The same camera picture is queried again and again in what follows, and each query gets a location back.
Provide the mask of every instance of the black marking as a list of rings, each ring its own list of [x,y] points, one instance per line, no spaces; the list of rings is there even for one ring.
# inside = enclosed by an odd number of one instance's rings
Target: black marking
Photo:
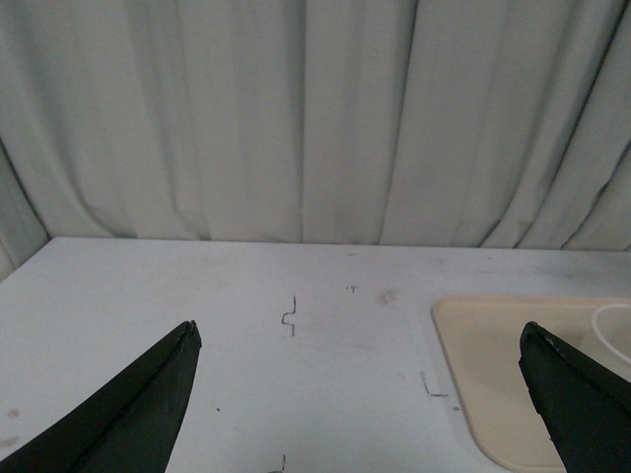
[[[280,319],[280,323],[282,323],[283,325],[289,325],[290,327],[292,327],[292,337],[296,335],[296,324],[286,322],[285,317],[287,315],[295,315],[295,314],[296,314],[296,296],[294,296],[294,309],[291,312],[283,313],[283,318]]]
[[[421,379],[423,380],[423,387],[425,388],[425,392],[427,392],[428,396],[430,396],[430,397],[450,397],[449,394],[431,392],[430,388],[427,385],[427,379],[425,378],[425,372],[421,372]]]
[[[285,460],[287,459],[287,457],[285,455],[283,455],[283,466],[281,467],[280,470],[275,470],[275,471],[270,471],[269,473],[284,473],[285,471]]]

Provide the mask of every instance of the curtain fold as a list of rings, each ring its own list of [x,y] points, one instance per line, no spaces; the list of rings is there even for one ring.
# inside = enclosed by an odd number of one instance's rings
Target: curtain fold
[[[592,230],[594,239],[590,238],[590,245],[585,244],[587,236],[580,235],[581,226],[591,220],[592,208],[603,196],[616,171],[626,169],[618,164],[631,142],[630,45],[631,14],[627,10],[602,62],[560,169],[532,227],[520,243],[521,247],[562,247],[573,241],[570,246],[600,249],[602,244],[609,245],[616,238],[627,241],[616,248],[624,249],[631,243],[631,234],[603,235],[600,243]],[[615,193],[607,192],[608,199],[613,195]],[[606,207],[609,212],[629,215],[630,208],[624,206],[626,202],[626,199],[620,199],[619,209],[612,208],[611,202]]]
[[[620,5],[421,3],[382,243],[518,244]]]
[[[0,281],[47,240],[0,143]]]
[[[53,237],[627,249],[626,5],[0,2],[0,138]]]

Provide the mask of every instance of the table surface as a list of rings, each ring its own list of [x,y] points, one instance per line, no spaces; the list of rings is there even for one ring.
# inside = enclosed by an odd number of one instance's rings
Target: table surface
[[[431,318],[453,294],[629,297],[631,254],[56,238],[0,284],[0,458],[194,319],[169,472],[505,471]]]

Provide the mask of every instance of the scuff mark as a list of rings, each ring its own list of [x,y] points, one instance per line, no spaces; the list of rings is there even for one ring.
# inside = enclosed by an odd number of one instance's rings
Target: scuff mark
[[[396,291],[389,290],[384,291],[378,298],[377,304],[379,305],[388,305],[396,301]]]
[[[10,439],[0,439],[0,448],[11,448],[20,441],[19,437],[11,437]]]

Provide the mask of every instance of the pencil mark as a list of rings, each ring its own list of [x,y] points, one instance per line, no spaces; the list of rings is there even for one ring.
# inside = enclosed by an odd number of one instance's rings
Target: pencil mark
[[[425,388],[425,392],[427,392],[428,396],[430,396],[430,397],[450,397],[449,394],[431,392],[429,386],[427,385],[427,379],[425,378],[425,372],[421,372],[421,379],[423,380],[423,387]]]
[[[283,473],[285,471],[285,460],[287,459],[287,457],[285,455],[283,455],[283,466],[281,467],[280,470],[274,470],[274,471],[270,471],[269,473]]]
[[[11,448],[20,440],[19,437],[11,437],[10,439],[0,439],[0,448]]]
[[[290,327],[292,327],[292,337],[296,334],[296,324],[286,322],[285,317],[287,315],[295,315],[295,314],[296,314],[296,296],[294,296],[294,309],[291,312],[283,313],[283,318],[280,319],[280,323],[282,323],[283,325],[289,325]]]

